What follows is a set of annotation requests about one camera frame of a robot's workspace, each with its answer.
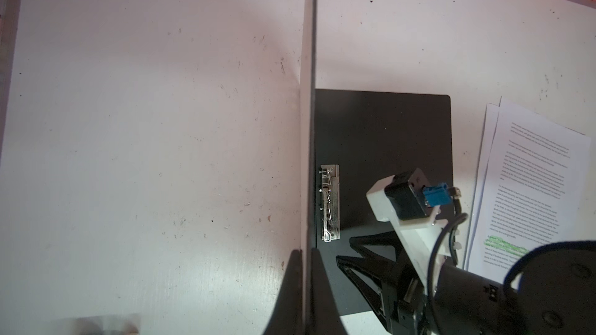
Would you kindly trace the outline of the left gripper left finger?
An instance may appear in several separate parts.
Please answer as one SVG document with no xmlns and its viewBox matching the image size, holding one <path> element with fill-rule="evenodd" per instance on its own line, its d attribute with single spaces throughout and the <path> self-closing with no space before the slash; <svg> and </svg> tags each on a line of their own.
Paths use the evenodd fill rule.
<svg viewBox="0 0 596 335">
<path fill-rule="evenodd" d="M 301 250 L 293 250 L 272 315 L 264 335 L 303 333 L 303 258 Z"/>
</svg>

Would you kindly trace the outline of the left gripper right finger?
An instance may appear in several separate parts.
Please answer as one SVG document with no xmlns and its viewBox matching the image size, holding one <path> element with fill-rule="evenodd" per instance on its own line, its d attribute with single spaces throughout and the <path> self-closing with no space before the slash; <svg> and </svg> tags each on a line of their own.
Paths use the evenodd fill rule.
<svg viewBox="0 0 596 335">
<path fill-rule="evenodd" d="M 309 334 L 346 335 L 318 249 L 310 258 Z"/>
</svg>

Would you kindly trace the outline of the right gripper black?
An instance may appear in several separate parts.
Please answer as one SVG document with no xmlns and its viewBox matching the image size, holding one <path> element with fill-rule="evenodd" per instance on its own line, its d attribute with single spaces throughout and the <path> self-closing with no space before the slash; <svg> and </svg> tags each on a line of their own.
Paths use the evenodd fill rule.
<svg viewBox="0 0 596 335">
<path fill-rule="evenodd" d="M 338 256 L 341 272 L 356 287 L 389 334 L 433 334 L 426 289 L 394 231 L 351 237 L 362 257 Z"/>
</svg>

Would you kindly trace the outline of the white folder black inside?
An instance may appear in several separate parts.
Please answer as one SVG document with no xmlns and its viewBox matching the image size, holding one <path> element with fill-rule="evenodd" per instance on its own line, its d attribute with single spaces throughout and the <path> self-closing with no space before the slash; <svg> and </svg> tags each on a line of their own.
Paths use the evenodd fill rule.
<svg viewBox="0 0 596 335">
<path fill-rule="evenodd" d="M 369 305 L 336 264 L 349 239 L 391 231 L 378 222 L 366 192 L 379 179 L 423 168 L 431 181 L 453 181 L 451 99 L 446 95 L 318 89 L 318 0 L 305 0 L 300 67 L 300 196 L 303 250 L 318 249 L 338 313 Z M 321 240 L 323 164 L 340 168 L 341 237 Z"/>
</svg>

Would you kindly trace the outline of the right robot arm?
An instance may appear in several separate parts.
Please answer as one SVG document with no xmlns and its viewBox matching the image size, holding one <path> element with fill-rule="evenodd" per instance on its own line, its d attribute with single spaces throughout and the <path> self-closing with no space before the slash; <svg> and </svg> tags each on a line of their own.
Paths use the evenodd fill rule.
<svg viewBox="0 0 596 335">
<path fill-rule="evenodd" d="M 500 284 L 447 261 L 431 299 L 393 232 L 353 237 L 358 256 L 338 256 L 342 273 L 391 334 L 593 334 L 595 243 L 551 243 Z"/>
</svg>

